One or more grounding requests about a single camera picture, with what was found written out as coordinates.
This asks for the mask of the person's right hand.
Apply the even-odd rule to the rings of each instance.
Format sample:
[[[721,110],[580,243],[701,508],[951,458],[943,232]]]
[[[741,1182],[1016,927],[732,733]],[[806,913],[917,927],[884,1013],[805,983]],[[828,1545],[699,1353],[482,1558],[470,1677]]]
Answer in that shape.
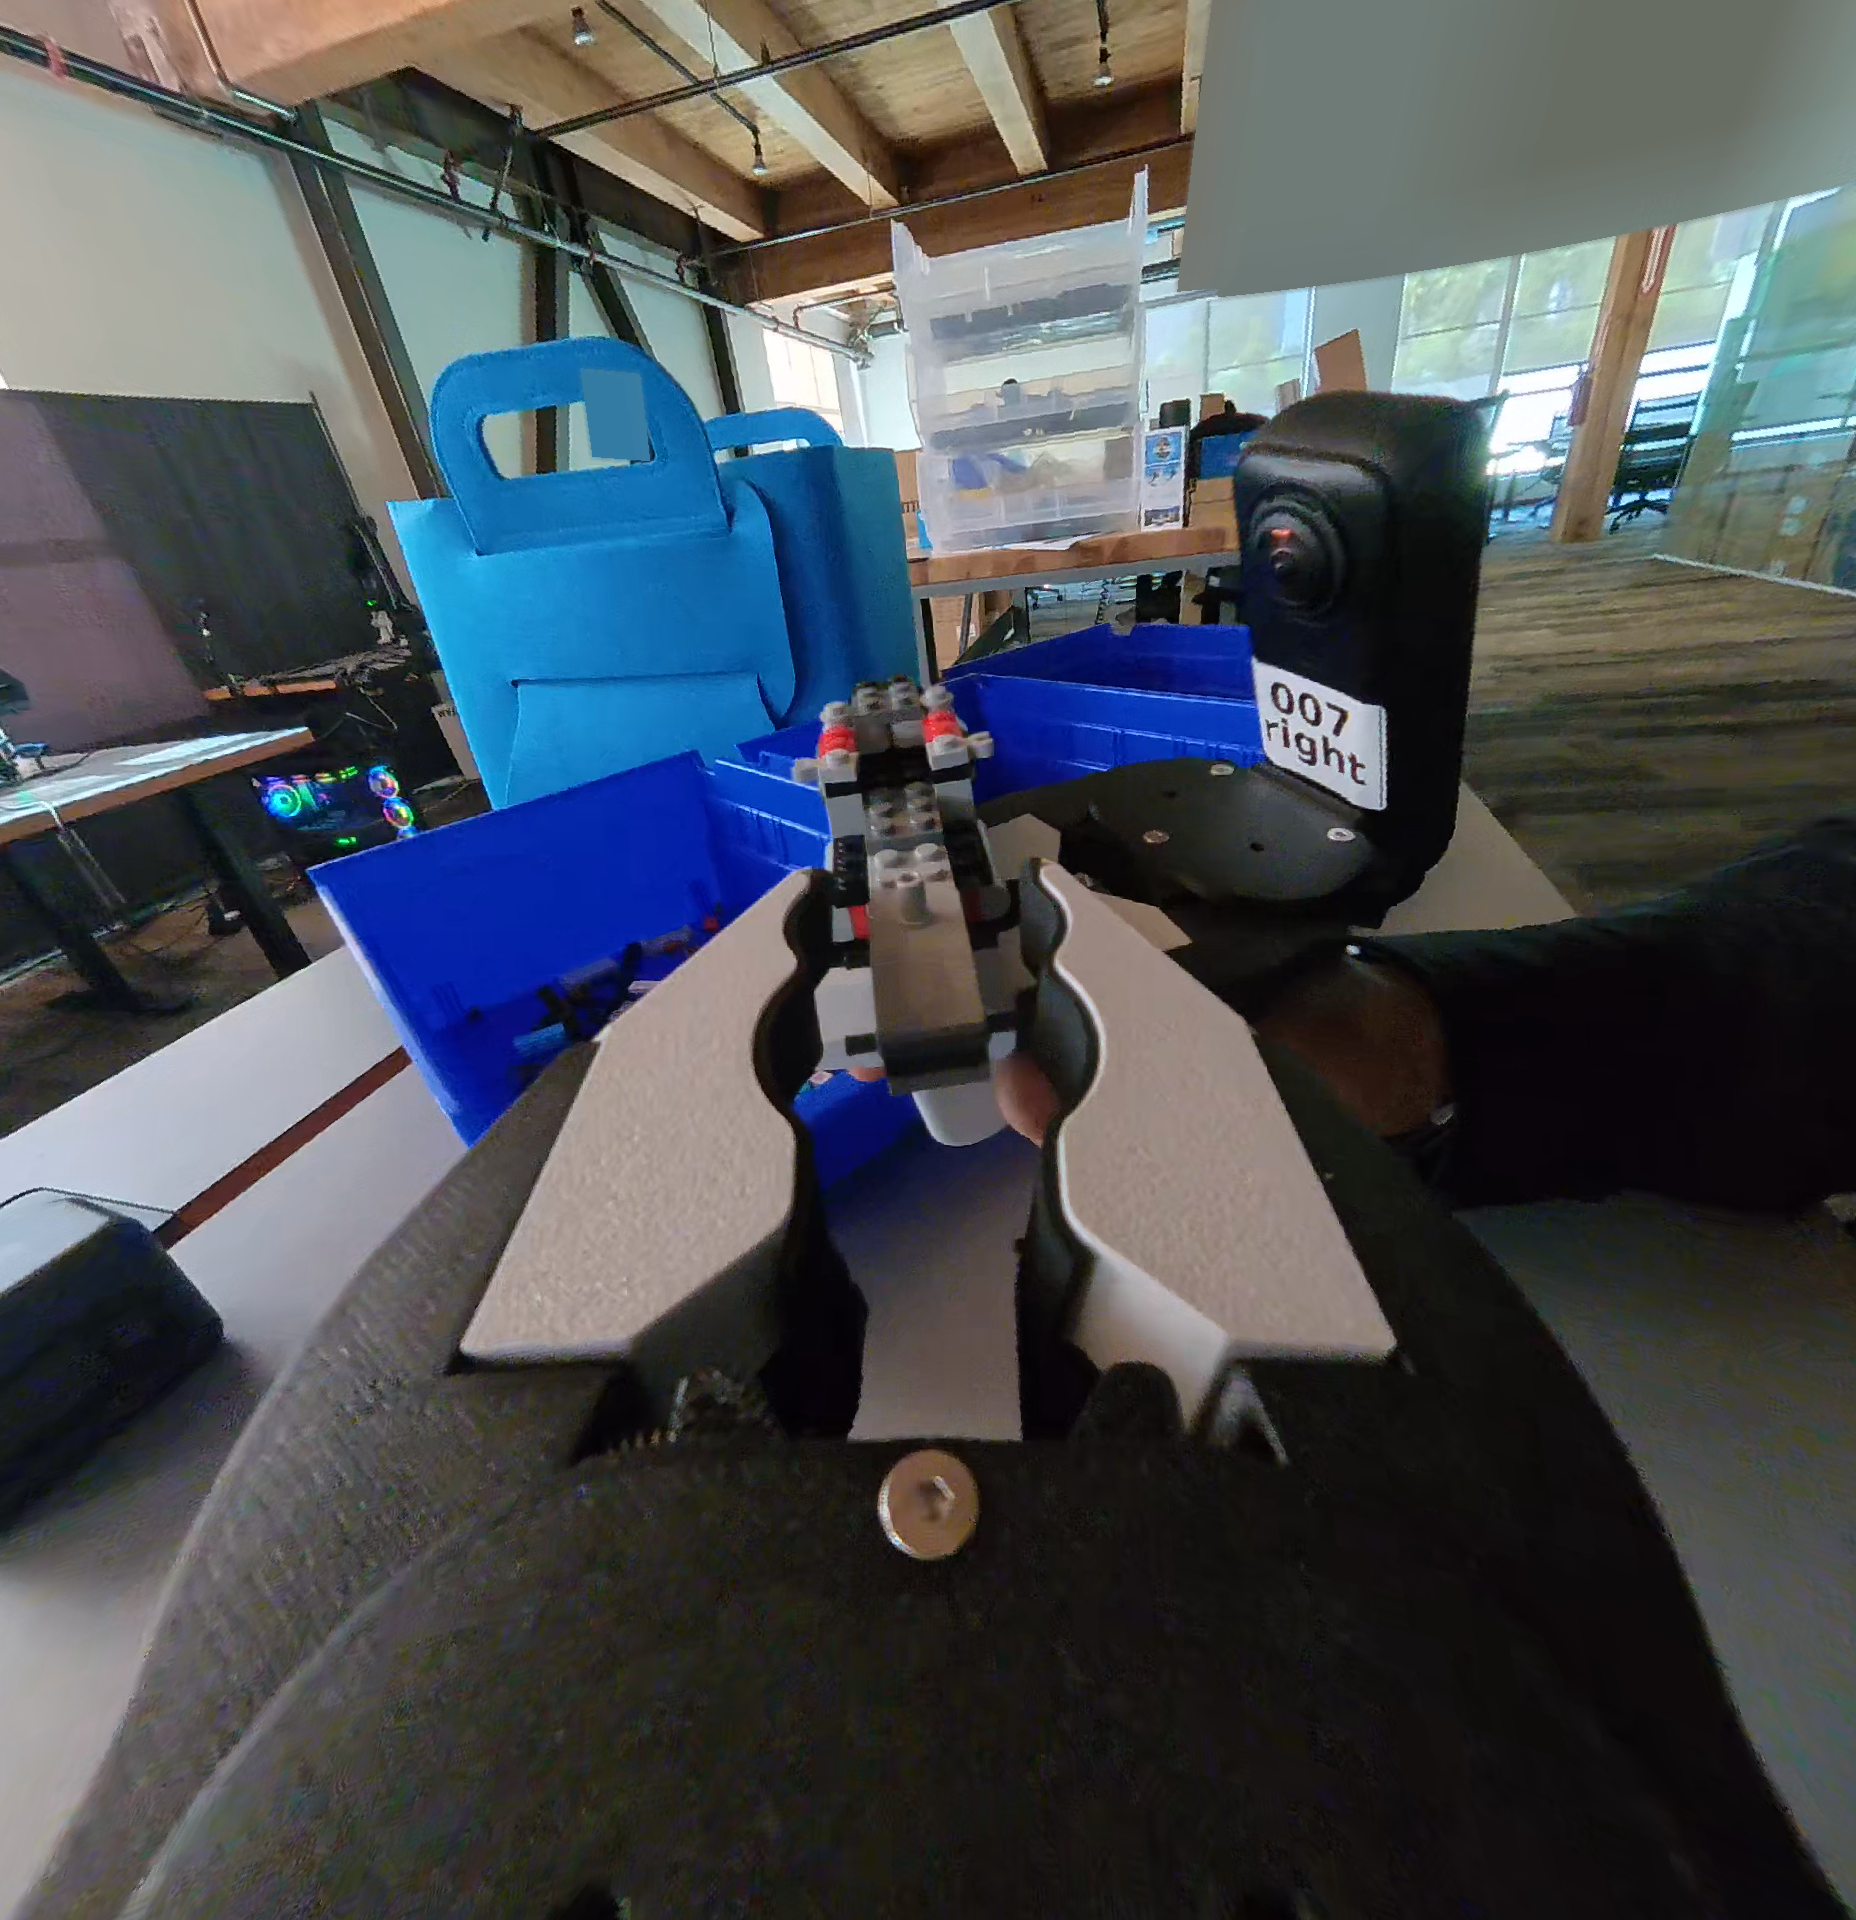
[[[1460,1114],[1433,994],[1439,948],[1433,935],[1398,935],[1313,948],[1257,978],[1227,978],[1216,965],[1190,975],[1360,1127],[1405,1149],[1447,1138]]]

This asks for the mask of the blue plastic bin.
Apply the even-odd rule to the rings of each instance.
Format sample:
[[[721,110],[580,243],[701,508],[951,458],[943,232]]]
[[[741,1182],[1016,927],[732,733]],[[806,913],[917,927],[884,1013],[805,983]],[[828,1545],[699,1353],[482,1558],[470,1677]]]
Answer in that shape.
[[[541,1068],[512,1054],[534,987],[699,918],[724,931],[786,876],[823,864],[812,788],[669,756],[326,861],[315,891],[473,1148],[564,1054]]]
[[[996,742],[981,803],[1142,760],[1264,756],[1242,626],[1096,626],[955,668],[951,687]]]

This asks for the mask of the blue felt bag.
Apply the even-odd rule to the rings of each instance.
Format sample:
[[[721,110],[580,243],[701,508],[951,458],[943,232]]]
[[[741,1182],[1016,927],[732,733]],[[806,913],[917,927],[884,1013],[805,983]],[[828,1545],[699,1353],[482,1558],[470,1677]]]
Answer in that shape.
[[[891,448],[797,410],[703,421],[612,338],[460,358],[428,427],[446,492],[390,524],[493,806],[917,674]]]

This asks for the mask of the black-legged table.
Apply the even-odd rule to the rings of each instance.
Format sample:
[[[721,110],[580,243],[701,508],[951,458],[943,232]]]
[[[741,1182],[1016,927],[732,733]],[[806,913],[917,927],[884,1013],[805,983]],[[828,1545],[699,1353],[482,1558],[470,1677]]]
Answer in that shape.
[[[160,745],[129,745],[82,756],[74,767],[23,781],[0,795],[0,868],[50,933],[59,957],[74,971],[90,1003],[135,1016],[164,1016],[189,1006],[188,997],[143,993],[120,972],[100,935],[59,911],[28,874],[17,847],[71,834],[88,818],[175,795],[203,868],[242,918],[255,946],[276,978],[311,965],[301,937],[278,909],[260,868],[201,797],[209,781],[251,772],[314,742],[308,728],[280,728]]]

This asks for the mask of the clear plastic drawer stack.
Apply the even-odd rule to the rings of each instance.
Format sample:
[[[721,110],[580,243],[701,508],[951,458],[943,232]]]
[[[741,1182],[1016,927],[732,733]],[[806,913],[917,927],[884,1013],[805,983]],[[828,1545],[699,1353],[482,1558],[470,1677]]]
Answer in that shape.
[[[892,224],[933,553],[1138,528],[1146,225],[1146,170],[1093,228],[927,255]]]

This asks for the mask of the grey desk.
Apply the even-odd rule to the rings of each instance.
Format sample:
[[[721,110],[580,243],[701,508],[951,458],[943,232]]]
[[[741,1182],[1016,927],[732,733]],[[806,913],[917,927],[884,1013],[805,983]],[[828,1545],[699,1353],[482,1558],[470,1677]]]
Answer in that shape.
[[[1004,1444],[466,1364],[556,1068],[249,1419],[16,1915],[1856,1915],[1828,1201],[1459,1209],[1250,1035],[1394,1355],[1023,1431],[986,1259]]]

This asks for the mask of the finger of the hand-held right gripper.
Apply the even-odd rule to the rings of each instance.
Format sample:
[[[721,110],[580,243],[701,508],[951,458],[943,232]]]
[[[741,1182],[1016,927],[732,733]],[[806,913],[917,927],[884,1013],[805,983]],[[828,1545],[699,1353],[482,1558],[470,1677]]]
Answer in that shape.
[[[1011,814],[983,824],[992,874],[998,885],[1019,885],[1049,861],[1073,876],[1083,886],[1107,886],[1104,851],[1096,837],[1096,823],[1086,818],[1054,824],[1037,814]]]

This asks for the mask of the pile of toy bricks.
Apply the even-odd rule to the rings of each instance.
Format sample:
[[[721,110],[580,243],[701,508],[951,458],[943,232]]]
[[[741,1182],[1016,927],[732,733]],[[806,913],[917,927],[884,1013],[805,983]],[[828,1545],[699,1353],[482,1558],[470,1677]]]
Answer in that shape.
[[[594,1039],[717,931],[716,914],[699,918],[541,983],[534,987],[536,1016],[512,1039],[515,1059],[541,1068],[566,1048]]]

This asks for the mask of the rainbow-lit computer case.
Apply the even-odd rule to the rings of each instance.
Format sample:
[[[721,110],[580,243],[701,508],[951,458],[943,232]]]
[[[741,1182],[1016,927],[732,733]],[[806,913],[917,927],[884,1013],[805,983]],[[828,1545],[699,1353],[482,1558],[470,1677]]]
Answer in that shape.
[[[385,760],[262,773],[249,785],[274,829],[304,848],[320,845],[345,856],[421,832],[403,781]]]

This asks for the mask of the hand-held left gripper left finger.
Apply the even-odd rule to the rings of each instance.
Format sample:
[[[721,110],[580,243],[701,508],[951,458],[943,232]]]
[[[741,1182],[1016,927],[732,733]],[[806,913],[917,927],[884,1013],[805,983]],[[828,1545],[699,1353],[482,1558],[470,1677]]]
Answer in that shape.
[[[660,1412],[693,1373],[843,1439],[865,1303],[827,1231],[796,1098],[820,1070],[823,877],[772,886],[604,1027],[460,1356],[615,1364]]]

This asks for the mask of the black digital timer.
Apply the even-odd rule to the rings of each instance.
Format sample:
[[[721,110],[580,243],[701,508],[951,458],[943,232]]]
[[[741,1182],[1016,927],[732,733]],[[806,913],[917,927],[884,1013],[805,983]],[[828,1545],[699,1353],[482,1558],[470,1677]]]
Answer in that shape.
[[[219,1355],[160,1227],[88,1193],[0,1202],[0,1533]]]

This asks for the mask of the grey toy brick vehicle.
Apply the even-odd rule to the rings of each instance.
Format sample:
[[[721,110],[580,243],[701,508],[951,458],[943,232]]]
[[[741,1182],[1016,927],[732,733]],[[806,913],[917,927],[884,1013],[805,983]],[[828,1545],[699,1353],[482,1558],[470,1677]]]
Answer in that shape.
[[[975,793],[990,753],[947,687],[892,676],[822,707],[816,753],[793,770],[828,834],[820,1065],[876,1076],[943,1148],[1006,1127],[992,1070],[1027,983],[1019,891]]]

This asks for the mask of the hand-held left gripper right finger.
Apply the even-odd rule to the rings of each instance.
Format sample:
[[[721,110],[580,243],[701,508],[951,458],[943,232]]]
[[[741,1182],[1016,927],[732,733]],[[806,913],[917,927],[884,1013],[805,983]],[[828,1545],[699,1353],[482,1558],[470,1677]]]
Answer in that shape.
[[[1062,864],[1021,885],[1016,1057],[1052,1090],[1016,1272],[1023,1431],[1146,1366],[1216,1431],[1253,1362],[1382,1364],[1397,1334],[1245,1022]]]

